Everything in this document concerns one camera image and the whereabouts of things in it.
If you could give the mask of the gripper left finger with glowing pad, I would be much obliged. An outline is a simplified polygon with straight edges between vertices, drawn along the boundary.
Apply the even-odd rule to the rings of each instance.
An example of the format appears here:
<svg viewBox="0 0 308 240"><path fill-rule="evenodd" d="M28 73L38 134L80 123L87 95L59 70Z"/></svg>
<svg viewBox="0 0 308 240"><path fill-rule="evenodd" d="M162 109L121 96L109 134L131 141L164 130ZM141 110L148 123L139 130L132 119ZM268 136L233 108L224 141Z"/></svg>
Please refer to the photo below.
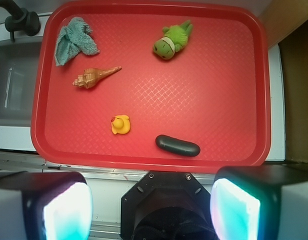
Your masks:
<svg viewBox="0 0 308 240"><path fill-rule="evenodd" d="M0 171L0 240L86 240L92 219L82 174Z"/></svg>

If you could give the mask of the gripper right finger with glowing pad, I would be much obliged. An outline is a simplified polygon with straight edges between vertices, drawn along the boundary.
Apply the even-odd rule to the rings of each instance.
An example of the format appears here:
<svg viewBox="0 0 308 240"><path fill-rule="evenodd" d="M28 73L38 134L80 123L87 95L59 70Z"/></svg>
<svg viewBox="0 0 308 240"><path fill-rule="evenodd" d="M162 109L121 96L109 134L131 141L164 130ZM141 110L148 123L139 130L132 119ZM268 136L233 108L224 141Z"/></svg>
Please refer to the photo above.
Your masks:
<svg viewBox="0 0 308 240"><path fill-rule="evenodd" d="M308 165L222 167L210 194L220 240L308 240Z"/></svg>

